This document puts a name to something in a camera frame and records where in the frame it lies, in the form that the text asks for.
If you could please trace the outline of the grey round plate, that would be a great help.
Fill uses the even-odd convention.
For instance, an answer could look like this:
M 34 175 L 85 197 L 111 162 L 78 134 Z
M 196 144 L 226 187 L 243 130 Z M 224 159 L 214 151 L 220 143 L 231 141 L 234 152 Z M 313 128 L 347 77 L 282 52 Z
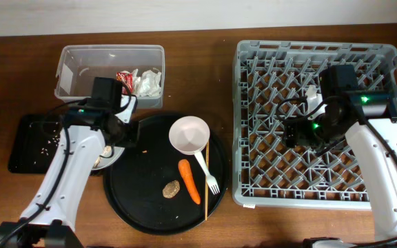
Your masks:
M 92 170 L 105 169 L 111 166 L 124 152 L 123 147 L 105 146 L 102 154 L 95 160 Z

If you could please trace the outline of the red snack wrapper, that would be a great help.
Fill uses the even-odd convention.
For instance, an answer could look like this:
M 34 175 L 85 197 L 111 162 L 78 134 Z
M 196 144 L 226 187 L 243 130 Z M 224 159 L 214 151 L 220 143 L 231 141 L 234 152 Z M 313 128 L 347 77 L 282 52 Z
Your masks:
M 122 94 L 129 94 L 133 92 L 133 74 L 128 71 L 116 73 L 116 80 L 122 82 Z

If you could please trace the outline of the white tissue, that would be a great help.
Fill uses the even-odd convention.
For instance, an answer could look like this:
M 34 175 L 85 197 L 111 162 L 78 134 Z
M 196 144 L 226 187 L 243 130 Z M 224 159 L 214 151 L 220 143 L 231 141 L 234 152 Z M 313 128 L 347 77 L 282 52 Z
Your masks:
M 138 76 L 138 69 L 132 71 L 132 93 L 136 96 L 158 96 L 161 93 L 159 70 L 147 70 Z

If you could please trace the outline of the pink bowl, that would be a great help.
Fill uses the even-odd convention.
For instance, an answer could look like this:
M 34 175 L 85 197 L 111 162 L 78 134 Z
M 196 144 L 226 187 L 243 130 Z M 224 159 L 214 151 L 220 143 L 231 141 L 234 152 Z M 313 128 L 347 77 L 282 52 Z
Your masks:
M 185 116 L 175 121 L 169 130 L 169 141 L 180 153 L 201 152 L 210 139 L 210 128 L 201 118 Z

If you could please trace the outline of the rice and peanut scraps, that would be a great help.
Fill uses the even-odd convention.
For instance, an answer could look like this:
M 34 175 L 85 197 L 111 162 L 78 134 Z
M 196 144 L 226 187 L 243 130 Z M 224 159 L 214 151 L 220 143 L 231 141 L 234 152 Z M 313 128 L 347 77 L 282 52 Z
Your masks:
M 34 155 L 49 156 L 56 152 L 60 141 L 61 125 L 55 121 L 32 122 L 28 128 L 27 147 Z

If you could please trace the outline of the orange carrot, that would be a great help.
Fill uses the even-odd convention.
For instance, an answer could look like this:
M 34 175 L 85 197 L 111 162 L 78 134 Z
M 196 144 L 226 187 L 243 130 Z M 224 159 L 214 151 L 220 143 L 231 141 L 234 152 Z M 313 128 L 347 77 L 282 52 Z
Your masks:
M 200 205 L 201 197 L 197 191 L 194 178 L 192 175 L 190 163 L 188 162 L 188 160 L 186 159 L 180 160 L 178 163 L 178 169 L 191 199 L 193 200 L 194 203 Z

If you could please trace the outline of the white plastic fork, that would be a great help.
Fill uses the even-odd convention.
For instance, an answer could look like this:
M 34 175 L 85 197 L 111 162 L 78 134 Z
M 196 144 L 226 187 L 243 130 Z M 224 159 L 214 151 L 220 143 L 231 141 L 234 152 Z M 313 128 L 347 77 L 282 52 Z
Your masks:
M 216 181 L 216 178 L 210 174 L 210 171 L 207 168 L 207 164 L 206 164 L 206 161 L 205 161 L 205 158 L 204 158 L 202 152 L 201 151 L 195 152 L 194 156 L 195 156 L 196 160 L 198 161 L 199 165 L 201 166 L 203 173 L 205 174 L 205 180 L 206 180 L 207 186 L 209 187 L 209 189 L 211 190 L 211 192 L 214 195 L 219 194 L 220 189 L 219 189 L 218 183 Z

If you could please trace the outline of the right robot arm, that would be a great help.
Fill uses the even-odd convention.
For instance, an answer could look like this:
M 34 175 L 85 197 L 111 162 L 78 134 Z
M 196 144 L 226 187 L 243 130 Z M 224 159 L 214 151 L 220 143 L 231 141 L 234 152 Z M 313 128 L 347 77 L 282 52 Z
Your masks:
M 397 247 L 397 113 L 387 90 L 364 90 L 351 65 L 333 65 L 297 99 L 305 115 L 277 115 L 287 147 L 317 148 L 322 155 L 346 141 L 358 161 L 374 217 L 371 247 Z

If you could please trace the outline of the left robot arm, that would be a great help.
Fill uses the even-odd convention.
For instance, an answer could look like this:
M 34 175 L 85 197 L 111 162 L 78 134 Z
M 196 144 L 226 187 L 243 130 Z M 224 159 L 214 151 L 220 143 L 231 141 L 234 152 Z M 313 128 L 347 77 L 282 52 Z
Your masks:
M 17 222 L 0 225 L 0 247 L 81 247 L 75 234 L 79 203 L 105 147 L 134 147 L 139 124 L 131 121 L 137 97 L 121 81 L 96 77 L 92 94 L 70 101 L 61 115 L 57 150 L 43 182 Z

